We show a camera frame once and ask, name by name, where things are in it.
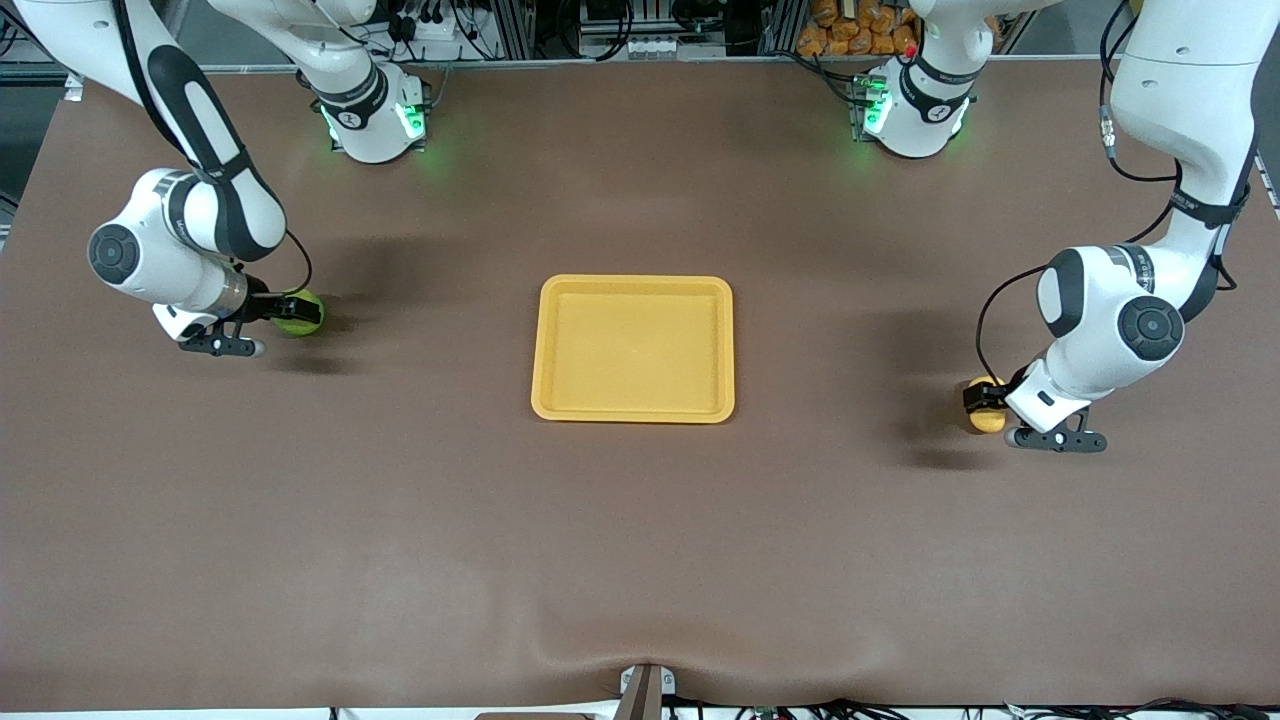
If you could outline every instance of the plastic tray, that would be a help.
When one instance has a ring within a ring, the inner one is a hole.
[[[733,293],[712,277],[556,275],[543,286],[534,411],[719,423],[733,413]]]

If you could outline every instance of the brown tablecloth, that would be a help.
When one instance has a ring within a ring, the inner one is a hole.
[[[361,167],[291,77],[218,78],[332,314],[253,327],[259,360],[179,352],[90,272],[92,228],[180,159],[88,88],[0,261],[0,710],[585,701],[636,661],[733,703],[1280,701],[1265,201],[1240,291],[1096,406],[1106,454],[943,411],[996,283],[1167,197],[1107,168],[1096,81],[993,64],[908,161],[790,65],[458,72],[425,152]],[[735,416],[539,420],[556,273],[728,281]],[[1032,283],[988,332],[1006,373],[1046,345]]]

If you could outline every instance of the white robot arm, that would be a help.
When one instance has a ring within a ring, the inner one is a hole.
[[[884,81],[864,122],[867,135],[904,158],[927,158],[960,132],[969,90],[995,41],[987,18],[1037,10],[1060,0],[911,0],[924,23],[920,46],[870,70]]]
[[[347,26],[369,20],[374,0],[209,0],[289,56],[320,99],[334,140],[352,159],[385,163],[426,135],[422,81],[375,63]]]
[[[191,172],[156,169],[124,210],[99,227],[88,260],[106,284],[154,304],[183,350],[256,355],[261,343],[212,337],[225,322],[314,319],[319,306],[266,292],[238,261],[284,237],[284,210],[253,167],[209,79],[173,41],[147,0],[15,0],[64,65],[147,109]]]
[[[1229,4],[1204,13],[1203,0],[1148,0],[1138,17],[1111,106],[1125,132],[1178,160],[1172,218],[1151,245],[1071,247],[1048,263],[1037,300],[1056,340],[1006,386],[965,397],[970,413],[1014,410],[1029,425],[1010,430],[1014,446],[1103,448],[1066,421],[1167,363],[1225,274],[1256,149],[1253,77],[1280,22],[1274,0]]]

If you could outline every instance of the yellow ball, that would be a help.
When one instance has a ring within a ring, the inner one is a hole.
[[[282,320],[279,318],[271,318],[271,322],[275,323],[275,327],[280,328],[280,332],[283,332],[284,334],[292,337],[305,337],[319,331],[320,325],[324,324],[324,302],[319,297],[316,297],[316,295],[310,290],[300,290],[298,292],[294,292],[291,297],[301,297],[302,300],[306,300],[308,302],[315,302],[316,305],[319,305],[320,322],[308,323],[306,320]]]

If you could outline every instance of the cable connector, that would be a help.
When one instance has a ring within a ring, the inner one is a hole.
[[[1111,119],[1111,108],[1107,105],[1098,105],[1098,135],[1102,136],[1102,149],[1107,152],[1107,158],[1114,160],[1116,156],[1116,126]]]
[[[854,87],[884,90],[886,81],[882,76],[858,74],[849,78],[849,83],[852,85]]]

